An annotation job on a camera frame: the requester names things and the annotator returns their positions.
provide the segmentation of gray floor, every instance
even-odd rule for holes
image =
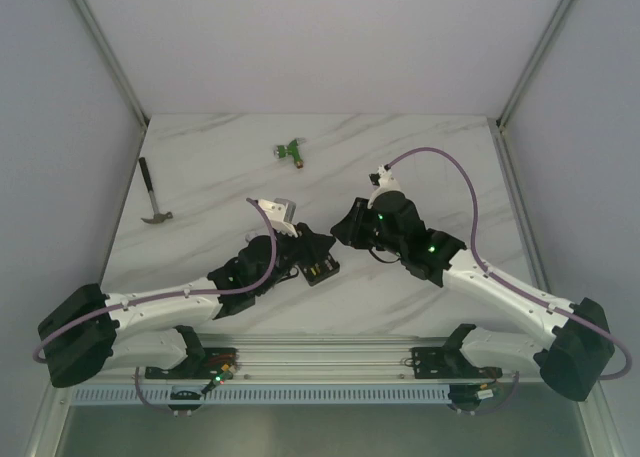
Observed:
[[[217,406],[172,418],[141,406],[71,410],[58,457],[591,456],[577,405],[522,385],[484,417],[429,405]]]

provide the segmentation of green tool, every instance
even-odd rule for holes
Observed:
[[[273,155],[278,159],[284,159],[288,155],[293,157],[293,163],[296,164],[298,169],[304,167],[304,160],[300,157],[300,144],[304,143],[305,139],[293,139],[287,145],[276,145],[273,149]]]

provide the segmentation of metal beam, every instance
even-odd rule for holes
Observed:
[[[94,44],[96,45],[98,52],[111,75],[111,78],[120,90],[122,97],[131,109],[131,112],[133,112],[133,115],[140,124],[142,131],[145,132],[149,125],[149,118],[145,115],[142,105],[129,83],[129,79],[127,79],[118,59],[113,53],[113,50],[111,50],[111,46],[109,45],[109,42],[107,42],[98,21],[91,12],[91,8],[89,7],[87,0],[71,0],[71,2],[89,32],[89,35],[93,39]]]
[[[525,66],[516,86],[514,87],[511,95],[509,96],[509,100],[502,111],[502,114],[498,118],[497,124],[498,127],[505,128],[511,120],[513,113],[515,112],[522,96],[526,93],[531,81],[536,76],[538,69],[544,62],[545,57],[549,53],[549,50],[553,46],[555,40],[558,37],[558,34],[562,30],[565,21],[567,20],[567,16],[569,12],[573,8],[574,4],[577,0],[560,0],[558,3],[558,7],[556,7],[551,20],[547,24],[544,32],[542,33],[542,37],[540,37],[540,41],[536,45],[536,48],[529,57],[529,61]]]

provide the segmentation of hammer head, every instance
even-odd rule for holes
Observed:
[[[167,212],[166,214],[160,214],[160,213],[153,214],[153,218],[151,219],[142,218],[141,220],[145,224],[161,224],[162,222],[168,219],[173,219],[173,214],[171,212]]]

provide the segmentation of hammer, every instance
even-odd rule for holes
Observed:
[[[138,163],[140,164],[140,170],[142,171],[142,178],[144,179],[144,183],[147,186],[147,192],[149,192],[151,207],[153,207],[153,218],[143,218],[142,221],[146,224],[161,224],[167,219],[173,219],[173,214],[171,212],[161,214],[160,209],[158,209],[158,202],[156,202],[156,194],[153,192],[153,185],[151,184],[151,176],[149,175],[149,168],[147,167],[146,159],[144,157],[140,157],[138,159]]]

